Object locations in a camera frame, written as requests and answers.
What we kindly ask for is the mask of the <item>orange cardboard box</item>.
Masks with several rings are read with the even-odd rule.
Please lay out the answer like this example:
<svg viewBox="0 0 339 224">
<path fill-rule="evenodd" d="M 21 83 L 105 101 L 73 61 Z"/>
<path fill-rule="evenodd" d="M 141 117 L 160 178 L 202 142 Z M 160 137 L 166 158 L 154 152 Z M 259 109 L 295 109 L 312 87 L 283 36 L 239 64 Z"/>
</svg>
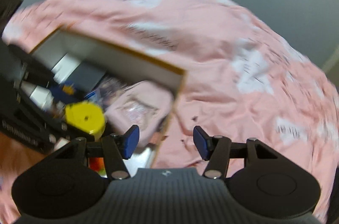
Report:
<svg viewBox="0 0 339 224">
<path fill-rule="evenodd" d="M 162 120 L 148 145 L 143 148 L 137 145 L 132 157 L 126 161 L 131 174 L 135 174 L 139 168 L 150 167 L 167 131 L 176 96 L 185 77 L 184 70 L 135 50 L 62 28 L 52 32 L 32 51 L 32 55 L 51 71 L 65 54 L 81 60 L 81 64 L 65 81 L 74 84 L 79 102 L 97 104 L 104 115 L 127 87 L 138 82 L 152 81 L 171 91 L 174 102 L 170 113 Z M 37 87 L 31 93 L 31 99 L 50 112 L 53 99 L 50 91 Z M 106 119 L 101 137 L 112 132 L 119 134 Z"/>
</svg>

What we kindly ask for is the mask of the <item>pink bed quilt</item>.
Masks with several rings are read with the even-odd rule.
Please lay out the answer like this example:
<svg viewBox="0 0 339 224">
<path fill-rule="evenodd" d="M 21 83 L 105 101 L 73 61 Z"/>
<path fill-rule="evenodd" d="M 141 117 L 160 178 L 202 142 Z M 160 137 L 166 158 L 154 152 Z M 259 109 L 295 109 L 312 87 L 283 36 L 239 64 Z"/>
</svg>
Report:
<svg viewBox="0 0 339 224">
<path fill-rule="evenodd" d="M 314 175 L 329 219 L 338 166 L 338 93 L 324 72 L 231 0 L 45 0 L 18 11 L 5 41 L 36 48 L 60 26 L 186 71 L 155 167 L 195 166 L 192 129 L 269 144 Z"/>
</svg>

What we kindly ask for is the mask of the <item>white booklet in box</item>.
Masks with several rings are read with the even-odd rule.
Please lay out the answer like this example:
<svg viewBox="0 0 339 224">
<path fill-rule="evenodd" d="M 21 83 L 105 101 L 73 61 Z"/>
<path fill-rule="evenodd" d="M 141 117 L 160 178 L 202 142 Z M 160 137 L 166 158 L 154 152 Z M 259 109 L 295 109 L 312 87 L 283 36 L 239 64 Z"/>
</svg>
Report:
<svg viewBox="0 0 339 224">
<path fill-rule="evenodd" d="M 64 82 L 80 64 L 81 60 L 71 54 L 65 54 L 52 69 L 54 80 L 58 83 Z"/>
</svg>

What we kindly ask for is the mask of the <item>yellow round plush toy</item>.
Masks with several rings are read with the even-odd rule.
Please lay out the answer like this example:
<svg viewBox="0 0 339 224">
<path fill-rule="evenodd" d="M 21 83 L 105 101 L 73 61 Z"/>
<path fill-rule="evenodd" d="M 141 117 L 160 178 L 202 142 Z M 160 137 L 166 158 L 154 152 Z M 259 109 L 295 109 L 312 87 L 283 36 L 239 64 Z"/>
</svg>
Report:
<svg viewBox="0 0 339 224">
<path fill-rule="evenodd" d="M 97 141 L 105 131 L 106 119 L 100 106 L 89 101 L 68 104 L 64 108 L 68 124 L 94 137 Z"/>
</svg>

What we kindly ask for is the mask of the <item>brown dog plush toy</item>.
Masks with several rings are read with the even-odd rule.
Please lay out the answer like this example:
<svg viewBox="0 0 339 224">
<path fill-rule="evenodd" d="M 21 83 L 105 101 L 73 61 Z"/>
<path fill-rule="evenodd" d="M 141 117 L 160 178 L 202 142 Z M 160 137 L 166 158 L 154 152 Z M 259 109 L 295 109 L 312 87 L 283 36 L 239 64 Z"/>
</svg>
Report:
<svg viewBox="0 0 339 224">
<path fill-rule="evenodd" d="M 52 85 L 48 88 L 53 97 L 52 106 L 50 109 L 51 115 L 54 118 L 62 118 L 64 115 L 64 107 L 67 104 L 77 103 L 80 98 L 77 97 L 77 89 L 74 84 L 69 81 L 58 85 Z"/>
</svg>

